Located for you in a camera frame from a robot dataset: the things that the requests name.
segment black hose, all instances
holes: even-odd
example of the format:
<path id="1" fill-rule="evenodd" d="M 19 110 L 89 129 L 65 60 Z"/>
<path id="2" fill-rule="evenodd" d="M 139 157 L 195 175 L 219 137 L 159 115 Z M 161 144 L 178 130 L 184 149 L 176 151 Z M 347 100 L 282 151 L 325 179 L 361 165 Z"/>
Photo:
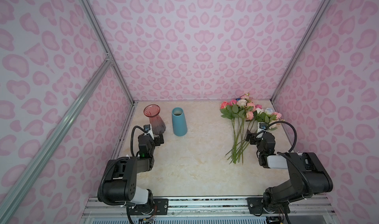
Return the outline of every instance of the black hose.
<path id="1" fill-rule="evenodd" d="M 302 180 L 304 181 L 304 183 L 306 184 L 307 188 L 308 188 L 308 196 L 306 198 L 310 198 L 313 196 L 313 189 L 312 189 L 312 186 L 310 185 L 310 182 L 309 180 L 307 179 L 307 177 L 305 176 L 304 172 L 300 170 L 300 167 L 295 163 L 293 162 L 293 160 L 288 157 L 287 155 L 285 155 L 284 153 L 282 152 L 277 152 L 277 154 L 281 155 L 282 157 L 284 157 L 287 161 L 289 161 L 293 167 L 295 167 L 295 169 L 297 170 L 297 172 L 300 174 Z"/>
<path id="2" fill-rule="evenodd" d="M 293 130 L 293 134 L 294 134 L 294 136 L 293 136 L 293 144 L 292 144 L 291 148 L 288 150 L 288 152 L 292 152 L 292 150 L 295 148 L 296 141 L 297 141 L 297 133 L 296 133 L 296 129 L 295 129 L 295 127 L 293 127 L 293 125 L 291 125 L 291 124 L 288 123 L 287 121 L 275 121 L 275 122 L 272 122 L 271 124 L 269 124 L 269 125 L 266 127 L 266 130 L 268 130 L 268 128 L 269 128 L 270 126 L 272 126 L 272 125 L 274 125 L 274 124 L 277 124 L 277 123 L 288 124 L 288 125 L 291 127 L 291 129 Z M 255 135 L 255 137 L 257 137 L 259 134 L 261 134 L 261 133 L 263 133 L 263 132 L 264 132 L 264 130 L 262 130 L 261 132 L 257 133 L 257 134 Z"/>
<path id="3" fill-rule="evenodd" d="M 130 224 L 134 224 L 133 220 L 132 220 L 131 217 L 130 217 L 129 207 L 126 207 L 126 215 L 128 216 L 128 219 L 129 219 Z"/>
<path id="4" fill-rule="evenodd" d="M 139 128 L 140 130 L 142 130 L 142 132 L 145 132 L 145 130 L 139 126 L 134 126 L 133 127 L 133 130 L 131 131 L 131 137 L 130 137 L 130 152 L 131 152 L 131 155 L 134 156 L 134 151 L 133 151 L 133 139 L 134 139 L 134 131 L 136 130 L 136 128 Z"/>
<path id="5" fill-rule="evenodd" d="M 125 204 L 125 202 L 121 201 L 121 202 L 113 202 L 113 201 L 109 201 L 107 200 L 105 197 L 104 197 L 104 184 L 105 184 L 105 178 L 107 177 L 108 173 L 111 171 L 111 169 L 121 160 L 127 160 L 129 159 L 128 157 L 119 157 L 117 158 L 116 160 L 114 160 L 109 166 L 107 166 L 107 168 L 105 169 L 104 171 L 104 174 L 103 174 L 103 177 L 101 179 L 101 182 L 100 182 L 100 186 L 99 186 L 99 198 L 100 198 L 100 201 L 102 201 L 103 203 L 107 204 L 107 205 L 110 205 L 110 206 L 117 206 L 117 205 L 123 205 Z"/>
<path id="6" fill-rule="evenodd" d="M 287 220 L 287 224 L 291 224 L 290 219 L 288 218 L 288 214 L 285 213 L 284 215 L 285 215 L 285 219 Z"/>

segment table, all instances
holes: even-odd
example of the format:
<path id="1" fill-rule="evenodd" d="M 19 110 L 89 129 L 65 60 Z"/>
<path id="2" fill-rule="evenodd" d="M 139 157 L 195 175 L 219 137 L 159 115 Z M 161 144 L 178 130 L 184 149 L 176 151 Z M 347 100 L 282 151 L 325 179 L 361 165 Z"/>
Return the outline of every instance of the table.
<path id="1" fill-rule="evenodd" d="M 256 100 L 263 108 L 269 100 Z M 130 134 L 135 126 L 149 123 L 143 110 L 150 104 L 161 108 L 166 123 L 164 144 L 154 151 L 154 167 L 137 174 L 137 185 L 152 190 L 154 196 L 246 196 L 262 195 L 266 188 L 289 179 L 287 170 L 265 169 L 258 164 L 257 148 L 249 145 L 244 162 L 229 164 L 225 154 L 233 145 L 233 130 L 229 119 L 222 118 L 221 101 L 139 102 L 120 156 L 130 154 Z M 173 133 L 171 111 L 181 107 L 187 120 L 188 132 L 183 137 Z M 134 151 L 138 151 L 138 135 L 134 134 Z M 272 131 L 275 151 L 286 152 L 291 144 L 282 125 Z"/>

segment diagonal metal bar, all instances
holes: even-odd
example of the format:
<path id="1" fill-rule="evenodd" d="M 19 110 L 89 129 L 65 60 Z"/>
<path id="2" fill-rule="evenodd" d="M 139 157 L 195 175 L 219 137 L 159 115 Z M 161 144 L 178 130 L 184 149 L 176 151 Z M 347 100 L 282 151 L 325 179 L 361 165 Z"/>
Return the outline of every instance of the diagonal metal bar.
<path id="1" fill-rule="evenodd" d="M 111 49 L 107 43 L 107 40 L 106 40 L 102 30 L 101 30 L 99 21 L 97 20 L 94 12 L 92 10 L 92 7 L 91 7 L 89 0 L 79 0 L 79 2 L 83 7 L 83 10 L 84 10 L 85 14 L 87 15 L 87 18 L 88 18 L 93 30 L 95 31 L 97 39 L 99 40 L 105 54 L 107 55 L 107 58 L 113 62 L 112 68 L 114 69 L 114 71 L 116 73 L 117 80 L 120 82 L 120 85 L 122 86 L 122 90 L 124 91 L 125 95 L 127 96 L 130 105 L 133 105 L 134 100 L 130 94 L 128 86 L 126 85 L 125 79 L 121 74 L 119 66 L 117 65 L 116 61 L 114 60 L 112 51 L 111 51 Z"/>
<path id="2" fill-rule="evenodd" d="M 290 73 L 295 68 L 297 61 L 299 60 L 299 57 L 303 53 L 305 47 L 307 46 L 307 43 L 310 41 L 313 33 L 316 31 L 317 26 L 323 19 L 326 11 L 328 10 L 329 6 L 332 4 L 333 0 L 322 0 L 315 15 L 313 16 L 313 19 L 311 20 L 306 33 L 304 34 L 303 38 L 300 41 L 299 46 L 297 47 L 295 53 L 293 54 L 290 62 L 288 63 L 287 69 L 285 70 L 282 78 L 279 81 L 278 86 L 276 87 L 274 93 L 271 97 L 271 102 L 274 104 L 275 100 L 278 98 L 278 95 L 280 94 L 280 91 L 282 90 L 284 83 L 287 81 L 288 77 L 290 76 Z"/>
<path id="3" fill-rule="evenodd" d="M 63 141 L 65 135 L 71 128 L 75 119 L 78 117 L 83 107 L 92 96 L 97 85 L 111 66 L 110 60 L 105 60 L 100 68 L 93 75 L 88 84 L 84 87 L 78 98 L 71 105 L 64 115 L 61 122 L 55 127 L 52 134 L 43 144 L 36 156 L 31 160 L 26 170 L 17 180 L 16 184 L 11 188 L 7 196 L 4 198 L 0 207 L 0 223 L 5 224 L 12 218 L 17 208 L 41 174 L 47 162 L 50 160 L 59 144 Z"/>

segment black mounting plate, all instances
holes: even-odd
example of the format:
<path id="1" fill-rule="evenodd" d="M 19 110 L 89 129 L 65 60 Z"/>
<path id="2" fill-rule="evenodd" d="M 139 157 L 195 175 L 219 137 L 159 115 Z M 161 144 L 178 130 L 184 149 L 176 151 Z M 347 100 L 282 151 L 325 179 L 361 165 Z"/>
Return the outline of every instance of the black mounting plate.
<path id="1" fill-rule="evenodd" d="M 250 214 L 260 214 L 262 212 L 262 198 L 247 198 L 248 208 Z M 262 214 L 269 214 L 263 209 Z"/>
<path id="2" fill-rule="evenodd" d="M 157 212 L 155 215 L 167 215 L 168 199 L 154 199 L 154 205 L 157 206 Z M 151 210 L 147 210 L 145 204 L 136 205 L 133 209 L 130 208 L 130 215 L 152 215 L 149 213 Z"/>

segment wallpaper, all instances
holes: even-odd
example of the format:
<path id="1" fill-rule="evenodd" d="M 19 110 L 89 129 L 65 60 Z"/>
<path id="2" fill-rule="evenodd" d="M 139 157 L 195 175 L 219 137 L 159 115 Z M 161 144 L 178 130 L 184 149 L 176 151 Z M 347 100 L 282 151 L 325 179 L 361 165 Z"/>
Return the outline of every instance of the wallpaper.
<path id="1" fill-rule="evenodd" d="M 270 98 L 321 0 L 90 0 L 136 100 Z"/>
<path id="2" fill-rule="evenodd" d="M 76 0 L 0 0 L 0 202 L 104 59 Z"/>
<path id="3" fill-rule="evenodd" d="M 97 193 L 128 109 L 109 69 L 10 223 L 76 223 Z"/>
<path id="4" fill-rule="evenodd" d="M 377 0 L 335 0 L 276 103 L 331 176 L 342 224 L 379 222 L 378 33 Z"/>

